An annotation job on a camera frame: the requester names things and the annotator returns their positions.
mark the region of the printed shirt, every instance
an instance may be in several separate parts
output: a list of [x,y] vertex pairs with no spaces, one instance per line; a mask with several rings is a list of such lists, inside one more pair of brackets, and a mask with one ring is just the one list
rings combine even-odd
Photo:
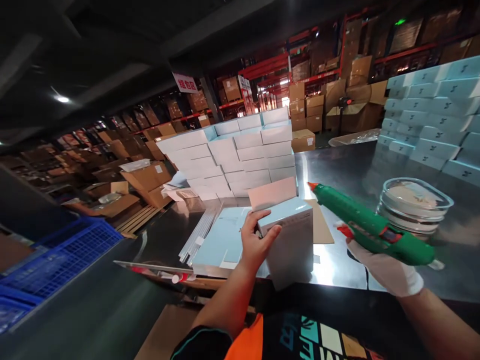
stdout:
[[384,359],[354,337],[294,313],[261,314],[232,341],[220,329],[198,326],[173,351],[172,360]]

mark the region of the metal work table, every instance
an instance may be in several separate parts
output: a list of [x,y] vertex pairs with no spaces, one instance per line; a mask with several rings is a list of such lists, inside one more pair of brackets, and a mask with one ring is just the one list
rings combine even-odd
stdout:
[[[448,211],[431,243],[445,269],[418,268],[427,287],[443,299],[480,303],[480,188],[408,157],[389,151],[374,142],[317,149],[295,154],[298,195],[312,199],[307,181],[330,185],[375,210],[383,183],[391,178],[422,179],[449,195],[455,205]],[[131,244],[116,261],[126,267],[191,272],[180,263],[178,253],[207,207],[249,206],[248,198],[202,202],[198,198],[176,202],[148,225],[142,237]],[[328,210],[325,219],[331,229],[336,216]],[[345,237],[332,231],[335,244],[314,245],[319,256],[314,264],[311,284],[350,289],[385,291],[375,279],[367,276],[365,267],[347,255]]]

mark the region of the blue basket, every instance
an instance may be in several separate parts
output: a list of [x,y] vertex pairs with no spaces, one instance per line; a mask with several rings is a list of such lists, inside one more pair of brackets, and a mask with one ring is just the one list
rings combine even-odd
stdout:
[[40,304],[118,243],[123,236],[103,219],[81,217],[40,240],[52,250],[0,280],[0,295]]
[[18,323],[33,308],[32,305],[0,296],[0,334]]

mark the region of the hand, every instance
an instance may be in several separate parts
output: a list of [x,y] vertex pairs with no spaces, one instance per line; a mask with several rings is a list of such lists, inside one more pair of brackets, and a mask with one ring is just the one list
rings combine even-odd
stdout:
[[270,210],[250,211],[246,216],[243,227],[241,228],[243,252],[240,263],[244,264],[247,269],[254,271],[255,274],[267,257],[270,246],[272,246],[282,230],[280,225],[275,225],[263,238],[259,238],[255,234],[257,222],[270,213]]
[[371,253],[352,238],[347,238],[346,243],[355,258],[390,294],[404,298],[416,295],[423,289],[424,279],[413,266],[386,254]]

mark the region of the green hot glue gun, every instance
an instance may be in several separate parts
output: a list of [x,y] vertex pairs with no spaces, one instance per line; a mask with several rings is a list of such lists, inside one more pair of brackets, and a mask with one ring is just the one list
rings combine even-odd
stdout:
[[439,263],[435,260],[433,247],[408,231],[394,228],[383,216],[367,209],[333,187],[311,182],[308,185],[318,203],[327,207],[351,229],[351,231],[348,228],[343,230],[339,228],[339,230],[344,235],[355,238],[370,252],[387,254],[412,266]]

